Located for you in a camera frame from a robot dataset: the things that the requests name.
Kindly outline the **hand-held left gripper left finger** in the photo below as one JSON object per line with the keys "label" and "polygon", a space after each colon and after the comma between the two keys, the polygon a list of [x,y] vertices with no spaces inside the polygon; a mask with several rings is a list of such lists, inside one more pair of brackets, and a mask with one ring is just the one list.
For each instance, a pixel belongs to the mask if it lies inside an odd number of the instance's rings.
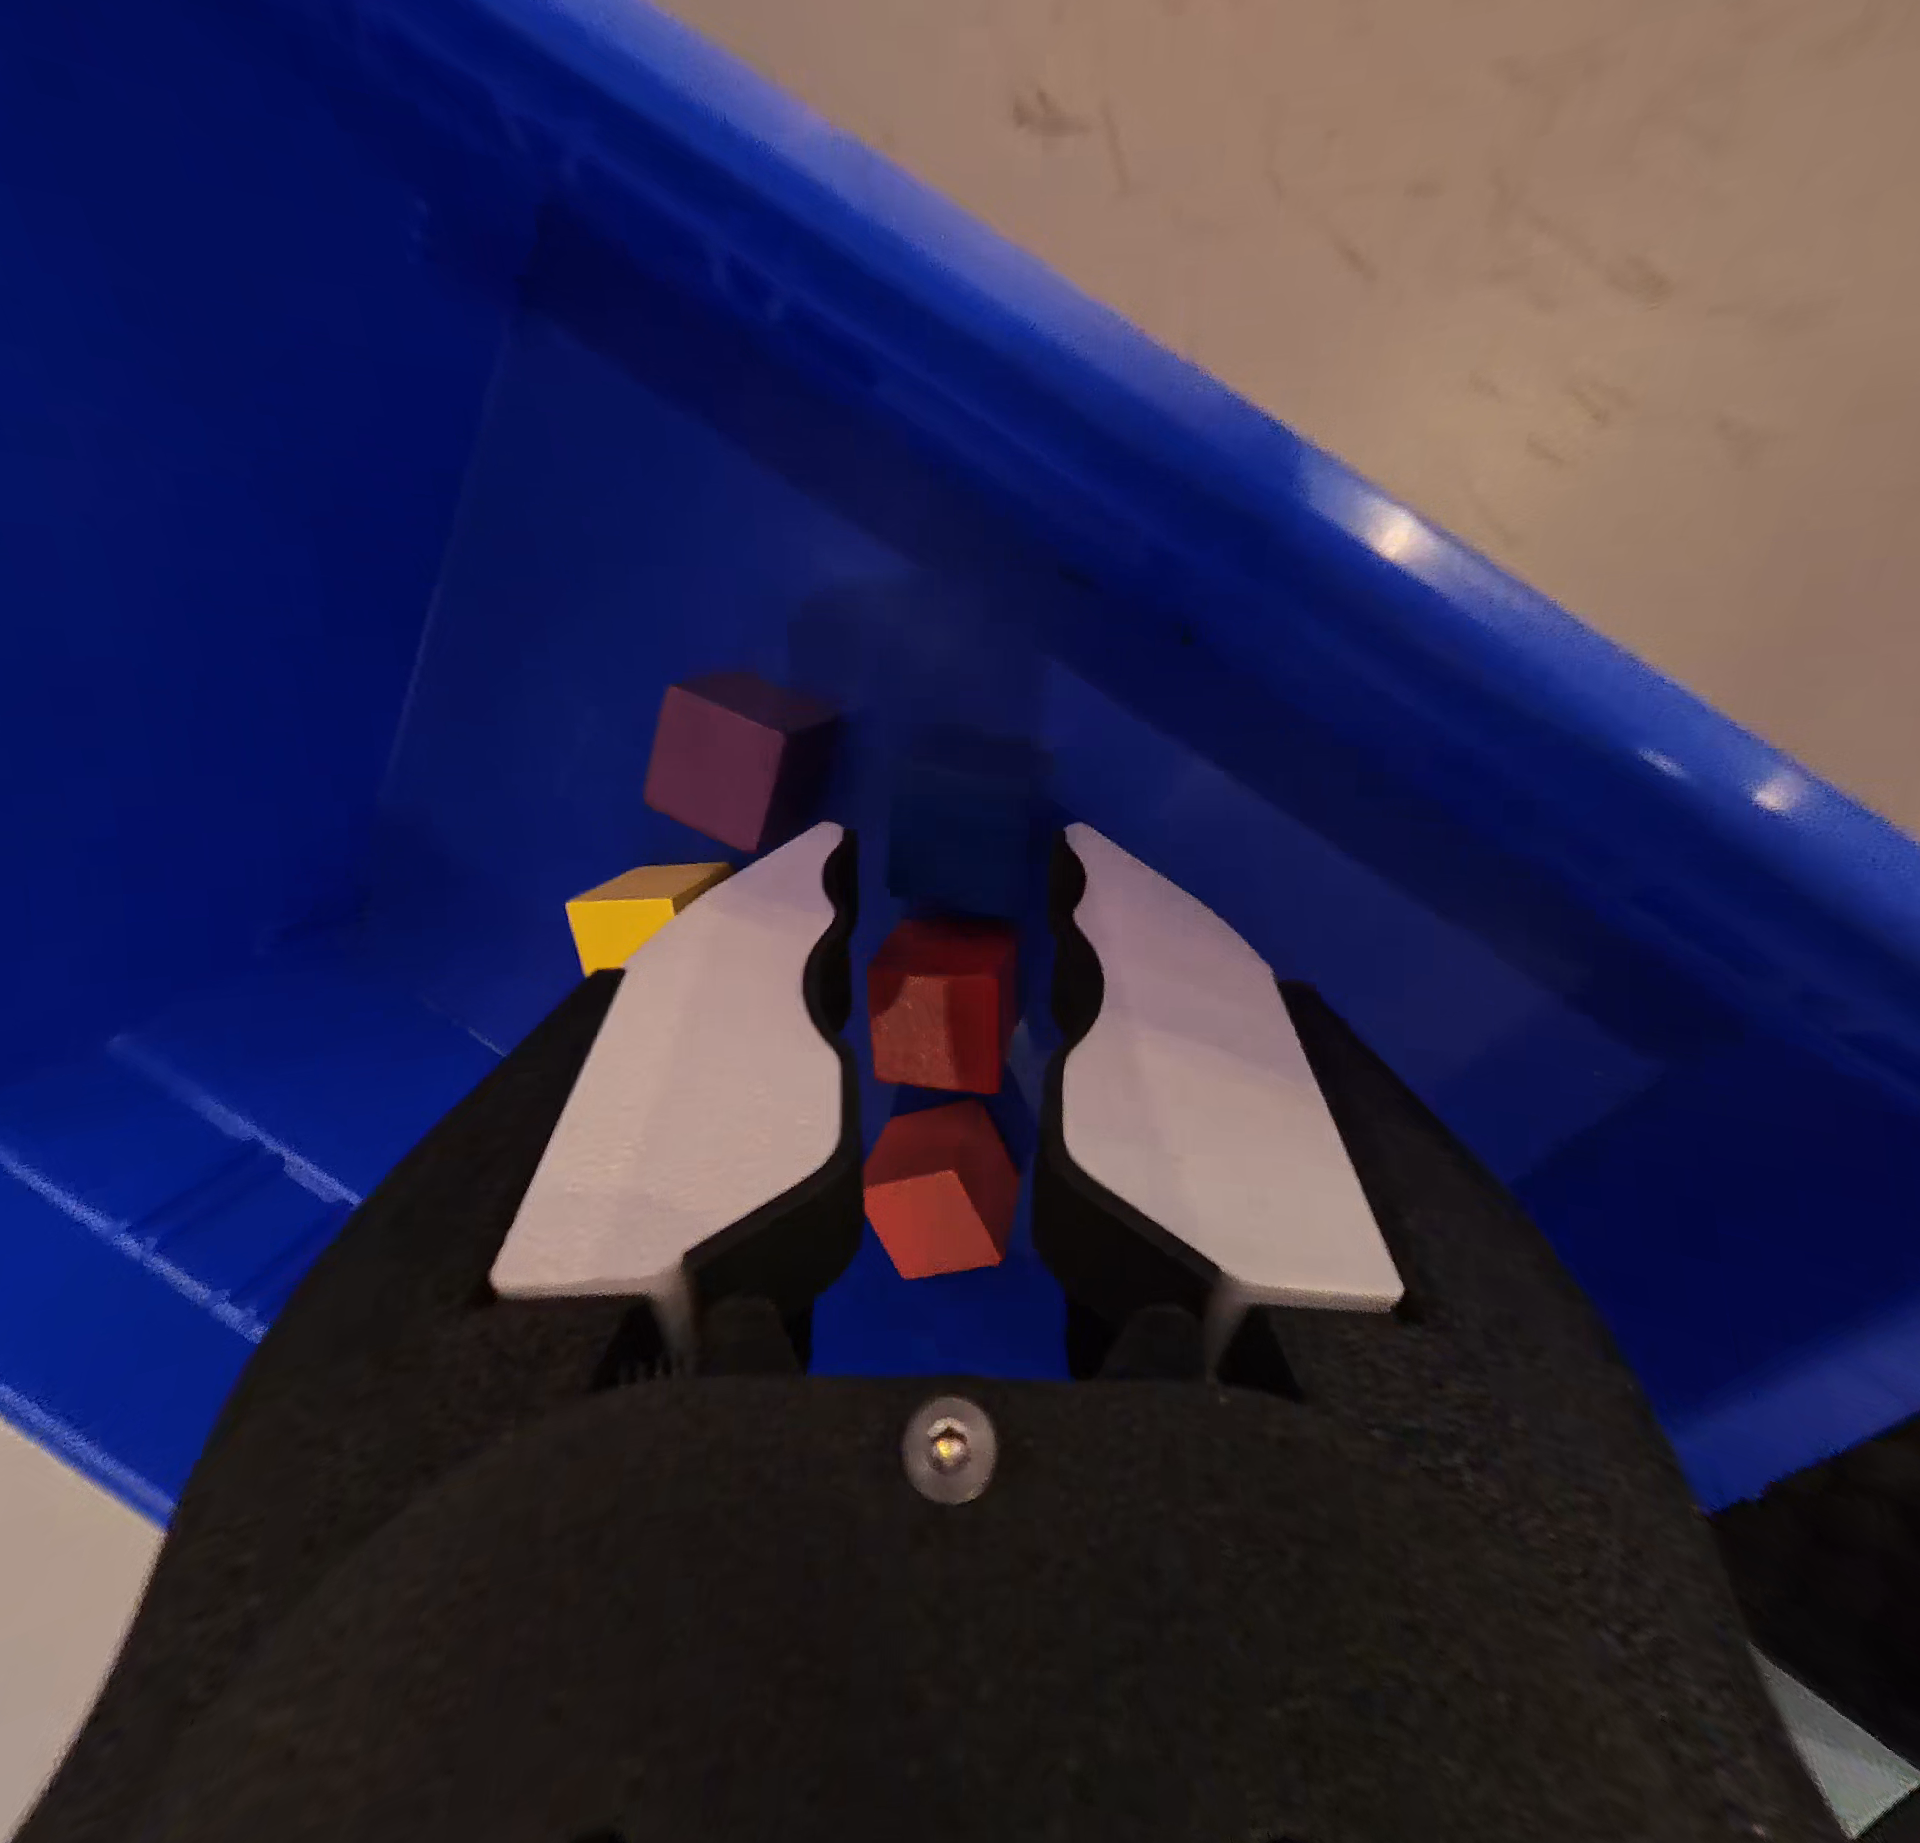
{"label": "hand-held left gripper left finger", "polygon": [[692,1300],[692,1254],[822,1170],[841,1053],[803,966],[833,927],[822,823],[696,895],[620,968],[493,1257],[504,1300]]}

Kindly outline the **orange wooden cube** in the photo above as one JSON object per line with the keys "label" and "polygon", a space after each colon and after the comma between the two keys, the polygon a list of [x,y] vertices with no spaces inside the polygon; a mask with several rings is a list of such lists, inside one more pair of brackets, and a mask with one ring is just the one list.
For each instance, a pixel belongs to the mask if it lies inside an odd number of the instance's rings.
{"label": "orange wooden cube", "polygon": [[862,1168],[869,1225],[909,1282],[999,1267],[1019,1194],[1020,1170],[976,1095],[895,1111]]}

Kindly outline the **red wooden cube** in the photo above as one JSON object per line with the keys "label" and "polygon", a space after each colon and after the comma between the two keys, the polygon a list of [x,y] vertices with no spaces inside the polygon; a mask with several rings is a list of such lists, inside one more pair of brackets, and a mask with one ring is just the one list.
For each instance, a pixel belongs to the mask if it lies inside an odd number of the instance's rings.
{"label": "red wooden cube", "polygon": [[875,1077],[936,1093],[994,1095],[1019,1022],[1011,921],[909,914],[869,966]]}

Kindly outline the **yellow wooden cube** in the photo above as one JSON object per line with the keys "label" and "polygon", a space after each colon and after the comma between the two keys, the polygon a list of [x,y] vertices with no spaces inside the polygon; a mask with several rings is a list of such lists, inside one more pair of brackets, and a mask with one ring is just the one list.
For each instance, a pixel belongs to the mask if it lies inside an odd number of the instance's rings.
{"label": "yellow wooden cube", "polygon": [[692,899],[730,875],[730,862],[649,863],[570,895],[563,914],[584,975],[627,966]]}

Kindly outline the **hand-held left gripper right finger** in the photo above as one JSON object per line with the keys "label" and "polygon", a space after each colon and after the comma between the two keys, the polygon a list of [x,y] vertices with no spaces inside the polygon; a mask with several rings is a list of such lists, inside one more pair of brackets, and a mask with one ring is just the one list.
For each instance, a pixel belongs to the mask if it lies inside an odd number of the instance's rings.
{"label": "hand-held left gripper right finger", "polygon": [[1086,1311],[1390,1311],[1405,1285],[1282,983],[1088,823],[1052,856],[1035,1245]]}

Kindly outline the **purple wooden cube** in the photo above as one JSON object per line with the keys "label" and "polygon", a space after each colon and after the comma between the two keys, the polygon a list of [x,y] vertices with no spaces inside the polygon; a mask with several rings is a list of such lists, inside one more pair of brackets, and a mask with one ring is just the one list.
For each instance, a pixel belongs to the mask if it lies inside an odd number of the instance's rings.
{"label": "purple wooden cube", "polygon": [[644,800],[687,830],[762,854],[822,816],[841,732],[833,705],[753,670],[668,681]]}

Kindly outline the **blue plastic bin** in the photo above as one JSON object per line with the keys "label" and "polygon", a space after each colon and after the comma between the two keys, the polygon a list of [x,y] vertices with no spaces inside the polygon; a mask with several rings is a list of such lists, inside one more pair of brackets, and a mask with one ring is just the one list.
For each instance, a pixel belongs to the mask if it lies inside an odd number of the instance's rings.
{"label": "blue plastic bin", "polygon": [[5,1418],[166,1526],[355,1205],[717,854],[1090,823],[1548,1231],[1704,1506],[1917,1415],[1917,848],[638,0],[3,0]]}

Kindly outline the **blue wooden cube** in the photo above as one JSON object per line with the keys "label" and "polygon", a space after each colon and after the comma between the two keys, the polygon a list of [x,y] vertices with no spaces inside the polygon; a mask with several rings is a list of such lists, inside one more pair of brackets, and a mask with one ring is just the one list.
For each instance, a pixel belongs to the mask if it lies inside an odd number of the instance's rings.
{"label": "blue wooden cube", "polygon": [[914,913],[1017,921],[1035,863],[1043,751],[1020,734],[931,726],[894,763],[886,885]]}

